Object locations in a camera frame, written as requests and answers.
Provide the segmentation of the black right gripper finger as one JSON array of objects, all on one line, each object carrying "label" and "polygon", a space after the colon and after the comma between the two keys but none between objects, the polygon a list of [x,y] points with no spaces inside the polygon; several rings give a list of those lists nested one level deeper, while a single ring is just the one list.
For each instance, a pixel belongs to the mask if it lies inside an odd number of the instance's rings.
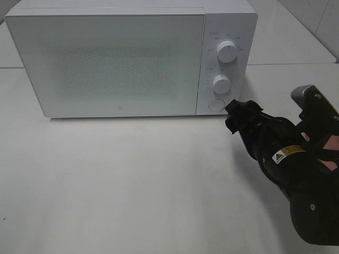
[{"label": "black right gripper finger", "polygon": [[227,117],[225,120],[226,127],[232,134],[240,132],[244,125],[244,110],[241,107],[225,108]]},{"label": "black right gripper finger", "polygon": [[228,114],[236,114],[240,111],[245,110],[250,102],[251,101],[241,102],[234,99],[226,105],[225,110]]}]

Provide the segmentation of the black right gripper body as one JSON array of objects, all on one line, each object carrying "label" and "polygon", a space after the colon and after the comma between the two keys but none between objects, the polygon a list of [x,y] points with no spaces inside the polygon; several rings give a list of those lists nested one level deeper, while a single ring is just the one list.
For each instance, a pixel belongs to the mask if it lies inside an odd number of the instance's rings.
[{"label": "black right gripper body", "polygon": [[260,163],[280,164],[285,158],[302,153],[301,138],[286,118],[263,113],[251,101],[244,110],[244,125],[239,132],[249,155]]}]

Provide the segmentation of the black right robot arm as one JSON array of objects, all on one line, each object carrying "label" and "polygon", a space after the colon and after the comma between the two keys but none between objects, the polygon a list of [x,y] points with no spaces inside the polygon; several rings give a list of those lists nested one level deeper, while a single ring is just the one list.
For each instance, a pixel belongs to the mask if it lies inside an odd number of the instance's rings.
[{"label": "black right robot arm", "polygon": [[248,154],[262,173],[289,201],[292,224],[307,243],[338,245],[338,152],[322,148],[331,133],[314,116],[300,114],[293,124],[265,114],[254,101],[231,101],[226,106],[226,127],[239,133]]}]

